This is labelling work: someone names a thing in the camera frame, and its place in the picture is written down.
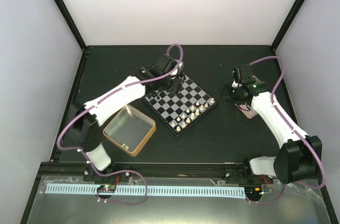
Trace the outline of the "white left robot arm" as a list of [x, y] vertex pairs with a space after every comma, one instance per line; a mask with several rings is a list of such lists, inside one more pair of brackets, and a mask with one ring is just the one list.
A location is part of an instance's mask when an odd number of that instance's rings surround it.
[[88, 142], [89, 134], [99, 129], [113, 114], [129, 103], [156, 90], [177, 89], [181, 84], [182, 67], [183, 54], [174, 59], [166, 52], [153, 64], [138, 68], [104, 95], [78, 106], [74, 118], [69, 122], [68, 131], [80, 141], [76, 150], [84, 152], [86, 159], [96, 167], [96, 176], [102, 181], [113, 177], [114, 168], [110, 165], [111, 158], [101, 139]]

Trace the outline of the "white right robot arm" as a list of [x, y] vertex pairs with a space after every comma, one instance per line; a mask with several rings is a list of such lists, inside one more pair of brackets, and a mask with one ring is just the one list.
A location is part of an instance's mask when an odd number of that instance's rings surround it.
[[249, 64], [232, 70], [233, 82], [224, 87], [223, 98], [257, 113], [273, 133], [279, 152], [275, 157], [257, 157], [241, 170], [247, 183], [254, 183], [261, 175], [272, 176], [284, 184], [305, 179], [317, 179], [321, 173], [322, 142], [290, 118], [276, 96], [259, 81]]

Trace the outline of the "black and white chessboard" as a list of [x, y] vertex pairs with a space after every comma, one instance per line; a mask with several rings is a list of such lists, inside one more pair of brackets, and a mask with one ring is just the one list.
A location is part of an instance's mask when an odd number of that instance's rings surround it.
[[[182, 77], [183, 83], [177, 94], [170, 94], [166, 91], [155, 91], [151, 95], [143, 98], [144, 102], [153, 110], [153, 112], [161, 119], [162, 122], [171, 130], [176, 136], [181, 136], [190, 127], [192, 127], [200, 118], [211, 111], [218, 102], [215, 100], [213, 104], [210, 103], [210, 96], [203, 88], [198, 86], [190, 77], [186, 74]], [[199, 107], [208, 103], [209, 107], [201, 111]], [[200, 111], [199, 116], [195, 115], [196, 110]], [[191, 119], [191, 114], [194, 113], [194, 119]], [[186, 119], [190, 118], [191, 122], [188, 124]], [[176, 131], [176, 127], [179, 126], [181, 130]]]

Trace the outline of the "tan sweet bear tin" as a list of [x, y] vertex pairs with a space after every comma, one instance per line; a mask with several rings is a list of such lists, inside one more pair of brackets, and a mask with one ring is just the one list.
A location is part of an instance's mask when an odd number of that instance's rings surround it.
[[156, 122], [131, 105], [124, 106], [103, 129], [104, 136], [135, 157], [156, 131]]

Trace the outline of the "black aluminium rail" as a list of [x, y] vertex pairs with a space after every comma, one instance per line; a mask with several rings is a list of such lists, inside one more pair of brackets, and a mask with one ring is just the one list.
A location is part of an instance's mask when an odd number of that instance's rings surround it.
[[170, 164], [170, 163], [113, 163], [100, 172], [86, 167], [85, 177], [88, 180], [107, 179], [112, 180], [113, 172], [122, 171], [120, 180], [126, 180], [128, 176], [135, 177], [133, 171], [148, 178], [212, 178], [223, 179], [234, 184], [260, 184], [265, 181], [273, 183], [273, 175], [253, 175], [250, 170], [241, 163], [232, 164]]

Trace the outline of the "black corner frame post right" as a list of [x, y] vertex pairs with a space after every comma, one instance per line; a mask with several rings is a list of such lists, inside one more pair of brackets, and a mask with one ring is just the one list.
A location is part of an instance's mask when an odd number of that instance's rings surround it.
[[298, 12], [300, 11], [301, 7], [303, 6], [305, 0], [295, 0], [292, 7], [290, 8], [283, 24], [281, 25], [276, 37], [274, 38], [271, 44], [271, 50], [276, 51], [279, 47], [280, 43], [284, 39], [286, 33], [288, 32], [290, 26], [292, 25], [294, 19], [296, 18]]

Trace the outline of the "black corner frame post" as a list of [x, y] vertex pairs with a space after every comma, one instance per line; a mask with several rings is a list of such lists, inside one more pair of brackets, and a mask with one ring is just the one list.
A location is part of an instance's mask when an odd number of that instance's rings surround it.
[[87, 45], [77, 27], [77, 25], [75, 24], [75, 21], [73, 20], [71, 13], [69, 12], [69, 10], [67, 9], [67, 6], [64, 2], [64, 0], [53, 0], [57, 6], [57, 8], [59, 9], [64, 21], [66, 22], [68, 28], [70, 29], [71, 33], [73, 34], [76, 42], [78, 43], [80, 49], [82, 51], [84, 51], [85, 49], [87, 49]]
[[274, 38], [271, 44], [271, 50], [276, 51], [279, 47], [280, 43], [284, 39], [286, 33], [288, 32], [290, 26], [292, 25], [294, 19], [296, 18], [298, 12], [300, 11], [301, 7], [303, 6], [305, 0], [295, 0], [292, 7], [290, 8], [283, 24], [281, 25], [276, 37]]

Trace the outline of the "black corner frame post left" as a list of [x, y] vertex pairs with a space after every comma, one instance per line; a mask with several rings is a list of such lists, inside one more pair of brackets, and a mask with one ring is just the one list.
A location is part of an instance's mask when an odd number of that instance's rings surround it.
[[64, 21], [66, 22], [68, 28], [70, 29], [71, 33], [73, 34], [76, 42], [78, 43], [80, 49], [82, 51], [84, 51], [85, 49], [87, 49], [87, 45], [77, 27], [77, 25], [75, 24], [75, 21], [73, 20], [71, 13], [69, 12], [69, 10], [67, 9], [67, 6], [64, 2], [64, 0], [53, 0], [57, 6], [57, 8], [59, 9]]

